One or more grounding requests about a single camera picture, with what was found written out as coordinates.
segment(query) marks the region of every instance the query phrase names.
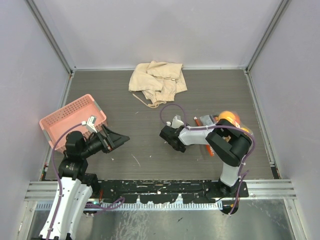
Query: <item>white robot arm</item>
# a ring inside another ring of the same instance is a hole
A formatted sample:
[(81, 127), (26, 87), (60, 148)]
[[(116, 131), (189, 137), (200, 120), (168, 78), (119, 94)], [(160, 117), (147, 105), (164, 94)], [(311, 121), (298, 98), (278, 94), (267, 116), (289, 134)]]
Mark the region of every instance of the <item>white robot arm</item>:
[(75, 240), (81, 215), (88, 199), (98, 193), (100, 184), (96, 174), (86, 173), (87, 158), (103, 151), (109, 153), (130, 138), (102, 125), (102, 132), (93, 132), (85, 140), (80, 131), (66, 136), (64, 158), (59, 165), (58, 185), (49, 216), (39, 237), (31, 240)]
[(160, 137), (175, 150), (186, 151), (186, 146), (210, 145), (223, 161), (219, 182), (220, 190), (229, 196), (239, 186), (242, 159), (248, 153), (252, 140), (226, 119), (209, 126), (185, 126), (180, 116), (175, 116), (160, 133)]

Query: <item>black mounting plate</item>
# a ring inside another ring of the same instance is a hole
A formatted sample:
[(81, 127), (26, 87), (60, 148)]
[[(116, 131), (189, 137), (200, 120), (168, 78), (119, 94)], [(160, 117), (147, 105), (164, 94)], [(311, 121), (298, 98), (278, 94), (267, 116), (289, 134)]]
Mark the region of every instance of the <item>black mounting plate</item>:
[[(217, 180), (102, 180), (102, 198), (112, 203), (125, 197), (125, 203), (134, 204), (138, 196), (141, 203), (174, 203), (181, 194), (183, 203), (215, 203), (215, 198), (235, 198), (236, 193), (225, 196)], [(242, 182), (239, 196), (249, 196), (247, 184)]]

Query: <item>white wall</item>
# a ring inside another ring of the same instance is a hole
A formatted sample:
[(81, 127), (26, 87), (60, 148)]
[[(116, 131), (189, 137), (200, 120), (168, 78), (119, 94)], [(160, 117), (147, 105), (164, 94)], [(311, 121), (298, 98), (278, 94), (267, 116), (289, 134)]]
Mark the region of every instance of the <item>white wall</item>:
[(280, 0), (35, 2), (78, 69), (103, 69), (151, 60), (246, 67)]
[(38, 121), (58, 108), (68, 74), (25, 1), (0, 8), (0, 233), (11, 240), (48, 150)]
[(277, 164), (320, 235), (320, 1), (293, 0), (251, 72)]

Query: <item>dark gray tabletop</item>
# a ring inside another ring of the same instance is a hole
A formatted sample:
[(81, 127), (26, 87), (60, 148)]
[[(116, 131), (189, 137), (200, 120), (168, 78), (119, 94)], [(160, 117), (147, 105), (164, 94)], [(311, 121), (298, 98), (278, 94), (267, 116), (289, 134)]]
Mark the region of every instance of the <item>dark gray tabletop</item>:
[[(132, 70), (77, 71), (72, 80), (67, 103), (91, 94), (107, 116), (108, 126), (130, 136), (130, 141), (115, 151), (99, 152), (88, 158), (87, 173), (99, 179), (218, 179), (222, 171), (219, 157), (210, 157), (203, 145), (189, 146), (185, 153), (175, 151), (159, 137), (163, 124), (159, 112), (151, 109), (128, 91)], [(200, 117), (225, 110), (236, 111), (254, 133), (257, 146), (244, 168), (248, 179), (273, 179), (253, 107), (247, 80), (242, 70), (184, 70), (188, 91), (178, 93), (174, 103), (182, 105), (187, 122), (195, 125)], [(144, 99), (141, 92), (137, 96)], [(171, 121), (182, 111), (172, 106), (164, 110)], [(63, 155), (56, 153), (57, 166)], [(54, 179), (52, 164), (47, 179)]]

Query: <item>beige cloth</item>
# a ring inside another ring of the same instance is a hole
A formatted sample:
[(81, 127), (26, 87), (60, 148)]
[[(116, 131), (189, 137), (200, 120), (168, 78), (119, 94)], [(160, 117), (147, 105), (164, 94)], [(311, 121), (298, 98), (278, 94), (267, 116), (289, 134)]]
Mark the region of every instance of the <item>beige cloth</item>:
[(156, 62), (138, 64), (130, 78), (129, 91), (142, 91), (145, 99), (152, 104), (146, 104), (135, 94), (137, 99), (150, 108), (160, 104), (173, 102), (175, 95), (187, 91), (181, 63)]

